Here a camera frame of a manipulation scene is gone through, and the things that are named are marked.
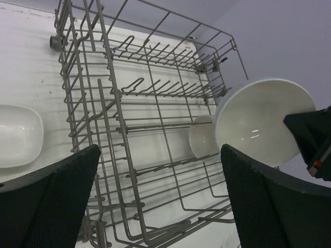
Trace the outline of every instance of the bowl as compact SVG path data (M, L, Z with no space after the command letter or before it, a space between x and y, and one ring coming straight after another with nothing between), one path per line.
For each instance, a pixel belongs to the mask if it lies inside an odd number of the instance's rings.
M0 116L0 168L34 161L43 142L39 114L28 107L0 105Z
M213 116L202 115L193 121L189 130L189 143L193 154L197 158L203 158L203 162L212 162L219 157Z
M264 164L275 167L299 153L283 123L288 114L315 111L308 92L283 79L248 81L231 89L215 114L218 147L229 144Z

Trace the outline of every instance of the rack wire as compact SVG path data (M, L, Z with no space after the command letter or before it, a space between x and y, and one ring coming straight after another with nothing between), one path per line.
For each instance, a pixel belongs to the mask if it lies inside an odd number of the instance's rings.
M122 19L129 3L162 13L159 22L149 27ZM50 40L60 52L71 151L101 149L83 241L100 248L113 241L168 247L211 222L233 223L222 218L231 205L220 161L204 162L216 154L196 158L185 140L190 126L208 123L193 120L212 115L214 99L227 93L219 65L229 52L247 77L234 38L144 0L124 0L114 16L103 10L100 0L81 6L60 0ZM192 28L184 36L165 31L172 18ZM215 33L206 42L192 39L202 28ZM220 36L226 42L214 46ZM212 204L201 206L196 197Z

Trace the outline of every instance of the dish rack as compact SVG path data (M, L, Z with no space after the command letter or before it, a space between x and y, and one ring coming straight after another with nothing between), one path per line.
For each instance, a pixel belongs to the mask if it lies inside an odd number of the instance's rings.
M129 4L151 9L159 22L123 20ZM205 163L215 154L196 158L187 148L193 120L214 114L214 99L227 93L225 55L237 54L246 75L234 38L143 0L125 0L115 15L104 8L100 0L60 0L50 39L62 65L71 151L101 150L83 241L168 247L211 222L234 223L222 218L231 205L220 161ZM179 19L188 32L167 31L164 24ZM197 41L206 28L212 37ZM219 37L226 42L215 46Z

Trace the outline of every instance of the dishwasher rack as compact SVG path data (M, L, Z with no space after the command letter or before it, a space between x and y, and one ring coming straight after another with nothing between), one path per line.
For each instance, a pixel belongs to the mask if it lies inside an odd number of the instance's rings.
M160 21L148 27L121 19L131 2L163 13ZM191 125L206 124L192 122L201 113L214 114L214 99L227 93L220 70L225 55L235 52L246 75L234 38L144 0L124 0L115 16L103 10L100 0L82 0L82 5L60 0L55 9L56 36L50 39L50 46L60 52L72 152L90 144L98 144L101 149L82 224L83 241L101 248L111 247L113 239L127 247L168 247L211 222L234 223L233 219L222 219L231 212L231 205L227 194L216 192L216 187L225 185L220 161L203 162L215 154L177 158L171 148L177 144L171 140L176 140L180 132L187 132ZM162 24L173 17L185 20L192 29L185 35L164 31ZM121 35L115 23L144 32ZM201 28L215 33L208 41L198 42L194 36ZM219 36L227 41L215 46ZM172 43L161 44L160 39ZM200 54L202 49L210 53ZM132 70L138 69L137 74L141 68L145 72L131 82L125 78L123 83L118 79L120 70L131 66ZM158 79L155 70L174 73L178 80ZM186 77L194 78L195 83L186 83ZM135 115L135 107L141 107L142 114ZM133 148L143 147L144 142L148 143L147 135L154 134L162 136L168 158L157 161L162 155L154 156L146 150L142 154L144 162L134 163ZM216 203L204 208L187 207L185 199L199 192L208 192ZM162 227L147 224L149 213L166 212L164 207L173 203L179 203L181 210L190 214ZM113 230L112 238L109 228Z

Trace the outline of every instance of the wire basket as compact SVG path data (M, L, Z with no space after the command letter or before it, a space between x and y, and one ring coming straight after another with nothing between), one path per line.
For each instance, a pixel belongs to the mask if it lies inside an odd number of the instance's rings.
M121 19L137 5L159 22ZM101 149L83 241L167 247L210 222L233 223L222 219L231 205L220 161L204 162L217 154L194 157L188 130L227 93L225 55L237 54L246 74L234 38L143 0L125 0L114 15L104 8L100 0L61 0L50 39L60 52L72 152ZM187 33L169 31L174 21ZM207 28L215 32L208 41L194 39ZM219 37L224 44L214 46Z

